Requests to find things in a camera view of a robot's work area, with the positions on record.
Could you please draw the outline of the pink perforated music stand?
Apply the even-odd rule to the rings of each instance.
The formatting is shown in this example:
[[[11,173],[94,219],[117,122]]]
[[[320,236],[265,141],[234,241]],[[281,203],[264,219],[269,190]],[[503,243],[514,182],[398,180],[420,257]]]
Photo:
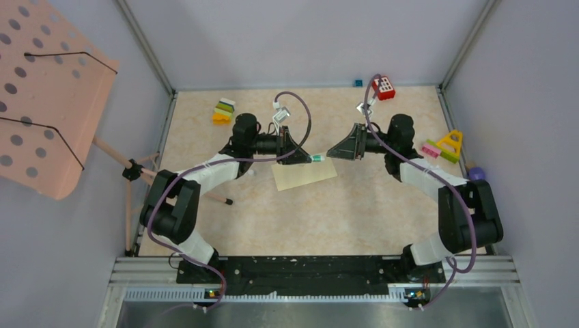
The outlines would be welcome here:
[[[47,1],[1,2],[1,176],[62,200],[74,191],[91,146],[152,183],[142,161],[96,135],[119,63]]]

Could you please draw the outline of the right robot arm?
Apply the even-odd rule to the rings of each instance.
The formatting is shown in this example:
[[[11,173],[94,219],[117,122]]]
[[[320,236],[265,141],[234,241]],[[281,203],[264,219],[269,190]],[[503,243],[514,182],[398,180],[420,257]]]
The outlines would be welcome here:
[[[350,134],[326,155],[333,159],[362,159],[383,154],[387,172],[398,181],[420,189],[438,205],[438,229],[420,243],[403,249],[402,276],[417,282],[428,265],[463,251],[487,247],[504,237],[490,184],[448,174],[425,160],[414,148],[414,121],[406,114],[391,118],[387,132],[356,123]]]

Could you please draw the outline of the yellow green toy block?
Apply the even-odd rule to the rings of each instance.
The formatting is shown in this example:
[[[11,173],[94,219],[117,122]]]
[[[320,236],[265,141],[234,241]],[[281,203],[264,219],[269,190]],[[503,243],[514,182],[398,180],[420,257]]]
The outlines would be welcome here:
[[[435,143],[440,149],[440,155],[447,161],[456,164],[459,162],[462,150],[463,133],[452,130]]]

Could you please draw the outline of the stacked colourful toy blocks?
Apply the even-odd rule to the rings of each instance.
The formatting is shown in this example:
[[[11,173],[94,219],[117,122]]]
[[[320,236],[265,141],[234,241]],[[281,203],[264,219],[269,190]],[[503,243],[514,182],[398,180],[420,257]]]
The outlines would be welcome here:
[[[221,98],[214,107],[212,123],[215,125],[229,124],[231,118],[234,116],[235,104],[236,102],[234,100]]]

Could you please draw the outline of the pink small block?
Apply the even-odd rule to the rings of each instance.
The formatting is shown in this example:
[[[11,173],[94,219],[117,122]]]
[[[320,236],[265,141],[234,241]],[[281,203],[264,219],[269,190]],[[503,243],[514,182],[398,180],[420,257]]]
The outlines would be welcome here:
[[[442,149],[432,143],[424,143],[421,147],[421,151],[434,159],[437,159],[442,154]]]

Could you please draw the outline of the red toy block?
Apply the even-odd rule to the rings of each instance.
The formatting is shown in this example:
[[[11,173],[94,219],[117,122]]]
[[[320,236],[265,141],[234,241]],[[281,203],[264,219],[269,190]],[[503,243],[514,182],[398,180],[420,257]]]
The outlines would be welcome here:
[[[376,98],[380,101],[393,99],[396,95],[395,88],[386,75],[375,78],[372,87],[376,93]]]

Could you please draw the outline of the yellow envelope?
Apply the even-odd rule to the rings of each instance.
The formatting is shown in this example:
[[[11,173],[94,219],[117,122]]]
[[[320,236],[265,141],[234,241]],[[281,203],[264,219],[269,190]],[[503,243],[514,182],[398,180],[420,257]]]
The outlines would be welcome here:
[[[278,191],[293,189],[337,177],[337,171],[332,160],[326,156],[325,161],[321,163],[297,165],[274,164],[271,168]]]

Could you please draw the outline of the glue stick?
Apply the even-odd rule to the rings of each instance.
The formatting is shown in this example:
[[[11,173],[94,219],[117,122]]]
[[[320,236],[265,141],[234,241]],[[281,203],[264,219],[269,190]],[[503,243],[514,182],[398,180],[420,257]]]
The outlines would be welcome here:
[[[311,159],[312,163],[321,163],[321,162],[325,161],[325,156],[321,155],[321,154],[311,155],[310,159]]]

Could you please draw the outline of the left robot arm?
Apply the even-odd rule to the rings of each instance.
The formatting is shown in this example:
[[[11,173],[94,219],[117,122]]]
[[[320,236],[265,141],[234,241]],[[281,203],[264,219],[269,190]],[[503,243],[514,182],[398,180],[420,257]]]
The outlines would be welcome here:
[[[222,150],[195,171],[159,171],[143,204],[140,223],[160,244],[194,260],[193,274],[202,282],[215,280],[219,265],[217,251],[196,230],[200,197],[247,173],[256,154],[281,165],[312,162],[287,126],[273,135],[260,128],[253,114],[239,115]]]

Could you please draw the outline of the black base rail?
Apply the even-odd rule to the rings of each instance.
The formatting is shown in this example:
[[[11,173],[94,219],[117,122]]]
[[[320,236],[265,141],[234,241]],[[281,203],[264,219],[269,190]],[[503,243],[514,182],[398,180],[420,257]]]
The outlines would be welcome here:
[[[520,282],[508,256],[479,256],[469,273],[446,262],[406,273],[397,256],[230,256],[220,273],[179,257],[120,258],[111,286],[135,301],[400,303],[419,308],[442,288],[502,288]]]

